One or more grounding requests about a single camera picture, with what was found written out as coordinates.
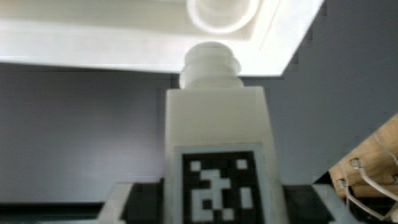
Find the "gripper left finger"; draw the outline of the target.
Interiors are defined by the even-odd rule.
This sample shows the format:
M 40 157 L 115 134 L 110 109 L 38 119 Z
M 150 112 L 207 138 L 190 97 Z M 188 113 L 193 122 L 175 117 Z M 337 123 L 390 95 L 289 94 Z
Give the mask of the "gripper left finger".
M 161 183 L 117 183 L 95 224 L 161 224 Z

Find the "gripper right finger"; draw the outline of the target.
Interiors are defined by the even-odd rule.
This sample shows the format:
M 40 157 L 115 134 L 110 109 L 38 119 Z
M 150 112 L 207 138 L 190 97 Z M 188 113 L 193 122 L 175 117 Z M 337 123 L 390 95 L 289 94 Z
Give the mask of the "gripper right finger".
M 289 224 L 364 224 L 325 186 L 284 185 L 282 189 Z

